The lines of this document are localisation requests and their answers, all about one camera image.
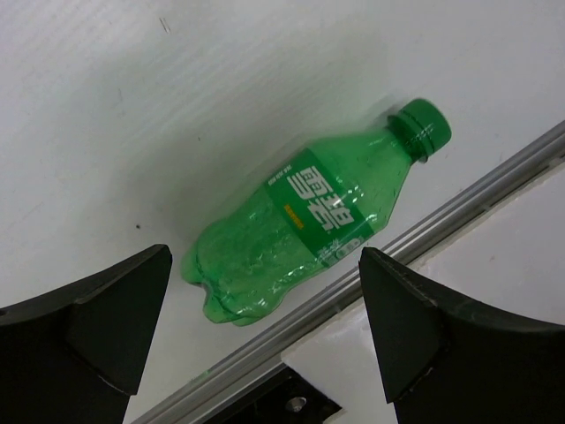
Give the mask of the green plastic soda bottle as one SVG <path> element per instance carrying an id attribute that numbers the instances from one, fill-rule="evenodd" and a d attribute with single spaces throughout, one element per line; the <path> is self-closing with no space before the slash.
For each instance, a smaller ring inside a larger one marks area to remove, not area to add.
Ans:
<path id="1" fill-rule="evenodd" d="M 292 289 L 384 229 L 411 167 L 451 136 L 440 110 L 418 98 L 380 128 L 299 151 L 183 257 L 182 278 L 205 290 L 206 318 L 242 327 L 271 314 Z"/>

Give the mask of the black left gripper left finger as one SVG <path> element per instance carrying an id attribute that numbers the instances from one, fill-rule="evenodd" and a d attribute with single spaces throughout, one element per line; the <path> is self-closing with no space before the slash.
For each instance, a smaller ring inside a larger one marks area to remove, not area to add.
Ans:
<path id="1" fill-rule="evenodd" d="M 172 255 L 151 246 L 1 310 L 3 423 L 120 423 L 138 393 Z"/>

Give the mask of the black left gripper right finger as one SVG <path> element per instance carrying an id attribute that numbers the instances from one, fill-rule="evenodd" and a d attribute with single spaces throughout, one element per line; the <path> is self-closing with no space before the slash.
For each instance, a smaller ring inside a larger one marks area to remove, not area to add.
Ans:
<path id="1" fill-rule="evenodd" d="M 358 264 L 385 399 L 401 423 L 561 423 L 564 328 L 492 307 L 375 248 Z"/>

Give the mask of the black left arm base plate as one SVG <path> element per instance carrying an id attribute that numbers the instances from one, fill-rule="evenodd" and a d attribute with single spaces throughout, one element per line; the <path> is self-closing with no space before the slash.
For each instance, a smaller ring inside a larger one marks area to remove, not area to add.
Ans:
<path id="1" fill-rule="evenodd" d="M 323 423 L 342 407 L 290 367 L 281 366 L 228 396 L 198 423 Z"/>

